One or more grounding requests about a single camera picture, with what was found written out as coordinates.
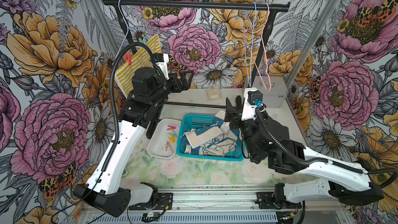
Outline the red clothespin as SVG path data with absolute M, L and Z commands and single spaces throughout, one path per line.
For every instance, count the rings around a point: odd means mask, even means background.
M 132 54 L 127 52 L 124 54 L 124 59 L 128 63 L 129 66 L 132 65 Z
M 168 125 L 167 126 L 167 130 L 169 131 L 169 130 L 175 130 L 176 129 L 176 127 L 175 126 L 172 126 L 172 125 Z

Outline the teal plastic basket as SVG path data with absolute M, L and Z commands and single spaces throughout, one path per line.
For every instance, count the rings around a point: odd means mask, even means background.
M 181 157 L 197 159 L 214 159 L 231 162 L 242 161 L 244 156 L 238 129 L 231 130 L 227 134 L 223 133 L 197 148 L 193 148 L 186 138 L 186 132 L 214 127 L 219 120 L 220 118 L 216 115 L 185 115 L 179 131 L 180 137 L 177 142 L 177 154 Z

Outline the blue and beige towel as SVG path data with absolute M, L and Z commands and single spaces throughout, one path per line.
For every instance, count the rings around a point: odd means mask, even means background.
M 226 112 L 214 116 L 188 114 L 181 123 L 177 153 L 182 157 L 241 161 L 242 141 L 238 129 L 224 121 Z

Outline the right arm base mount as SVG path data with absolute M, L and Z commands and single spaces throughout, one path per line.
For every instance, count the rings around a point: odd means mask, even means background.
M 257 199 L 255 204 L 258 205 L 259 209 L 301 209 L 301 203 L 291 203 L 286 200 L 278 199 L 275 197 L 274 192 L 257 192 Z

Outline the black clothes rack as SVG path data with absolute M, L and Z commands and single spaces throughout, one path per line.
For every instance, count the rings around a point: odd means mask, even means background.
M 113 6 L 116 10 L 118 0 L 102 0 L 104 5 Z M 122 0 L 121 5 L 131 5 L 131 6 L 160 6 L 160 7 L 173 7 L 173 8 L 209 8 L 209 9 L 236 9 L 236 10 L 254 10 L 254 4 L 238 4 L 238 3 L 214 3 L 214 2 L 187 2 L 187 1 L 151 1 L 151 0 Z M 270 16 L 269 23 L 266 25 L 266 33 L 263 34 L 263 37 L 270 37 L 271 32 L 273 30 L 274 20 L 276 18 L 276 14 L 279 12 L 287 12 L 290 7 L 290 3 L 288 4 L 271 4 L 270 6 Z M 264 4 L 257 4 L 257 10 L 265 10 L 266 6 Z M 115 85 L 115 74 L 118 68 L 118 64 L 123 58 L 124 54 L 135 47 L 142 47 L 150 55 L 150 61 L 154 66 L 156 72 L 160 74 L 162 77 L 162 83 L 166 84 L 166 80 L 164 75 L 162 74 L 159 67 L 155 64 L 155 58 L 152 52 L 149 50 L 147 45 L 144 45 L 140 42 L 129 41 L 129 44 L 126 47 L 122 48 L 121 54 L 119 56 L 115 56 L 114 67 L 110 73 L 110 87 L 113 89 Z

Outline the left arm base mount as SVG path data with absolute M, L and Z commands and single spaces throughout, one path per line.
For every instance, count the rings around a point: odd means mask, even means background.
M 128 207 L 130 211 L 163 211 L 168 206 L 168 210 L 172 209 L 174 194 L 171 192 L 158 193 L 154 199 L 147 203 L 140 203 Z

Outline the yellow striped towel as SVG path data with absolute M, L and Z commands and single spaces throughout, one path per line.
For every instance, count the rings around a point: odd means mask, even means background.
M 162 44 L 157 34 L 147 41 L 147 46 L 153 54 L 162 53 Z M 115 81 L 125 97 L 133 90 L 132 77 L 135 71 L 141 67 L 153 67 L 150 56 L 145 49 L 141 48 L 133 55 L 129 51 L 127 53 L 132 57 L 131 65 L 129 62 L 125 62 L 116 70 L 115 75 Z

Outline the light blue wire hanger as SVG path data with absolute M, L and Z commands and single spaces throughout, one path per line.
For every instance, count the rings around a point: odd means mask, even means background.
M 122 42 L 121 42 L 121 44 L 119 46 L 119 49 L 118 49 L 118 52 L 117 52 L 117 56 L 119 56 L 121 54 L 122 48 L 124 46 L 124 42 L 126 41 L 128 35 L 130 33 L 130 27 L 129 27 L 129 25 L 127 23 L 127 20 L 126 20 L 124 14 L 122 12 L 122 9 L 121 9 L 121 1 L 122 0 L 118 0 L 116 13 L 117 13 L 117 16 L 118 16 L 118 22 L 119 22 L 120 28 L 122 29 L 123 34 L 124 34 L 124 38 L 123 38 L 123 40 L 122 40 Z

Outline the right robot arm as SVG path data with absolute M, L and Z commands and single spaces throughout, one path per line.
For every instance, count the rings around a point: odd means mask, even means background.
M 304 183 L 278 183 L 273 192 L 260 192 L 259 208 L 302 207 L 306 200 L 333 199 L 346 205 L 363 206 L 384 198 L 382 187 L 372 182 L 374 171 L 365 161 L 340 161 L 293 141 L 289 129 L 268 116 L 259 98 L 249 103 L 254 116 L 245 120 L 240 98 L 234 107 L 226 100 L 225 121 L 240 131 L 250 162 L 268 161 L 269 169 L 283 175 L 302 174 L 315 180 Z

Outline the pink wire hanger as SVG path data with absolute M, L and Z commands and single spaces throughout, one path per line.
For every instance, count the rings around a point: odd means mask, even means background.
M 272 89 L 272 82 L 271 82 L 271 77 L 270 77 L 270 75 L 268 73 L 268 71 L 269 71 L 269 69 L 268 69 L 268 57 L 267 57 L 267 54 L 266 54 L 267 53 L 267 49 L 266 49 L 266 42 L 264 40 L 263 34 L 264 34 L 264 31 L 265 31 L 265 27 L 267 25 L 267 22 L 269 20 L 269 16 L 270 16 L 271 11 L 270 11 L 270 6 L 269 6 L 268 3 L 264 3 L 264 5 L 266 6 L 267 14 L 266 14 L 266 19 L 265 19 L 264 25 L 263 25 L 263 27 L 261 29 L 261 47 L 263 48 L 263 54 L 261 55 L 260 61 L 265 59 L 265 65 L 266 65 L 265 74 L 266 74 L 266 77 L 268 79 L 268 85 L 264 82 L 264 79 L 263 79 L 263 76 L 261 74 L 259 65 L 256 65 L 256 69 L 257 69 L 258 75 L 260 76 L 260 81 L 262 83 L 262 86 L 264 87 L 264 89 L 267 92 L 270 92 L 271 89 Z

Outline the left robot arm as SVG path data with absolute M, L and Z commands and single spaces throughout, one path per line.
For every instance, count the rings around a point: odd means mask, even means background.
M 97 169 L 84 184 L 78 184 L 74 196 L 113 217 L 119 217 L 131 205 L 155 205 L 158 190 L 140 183 L 133 190 L 120 187 L 129 157 L 151 120 L 159 116 L 171 93 L 190 89 L 192 71 L 165 76 L 159 68 L 142 67 L 132 77 L 133 91 L 116 117 L 115 135 Z

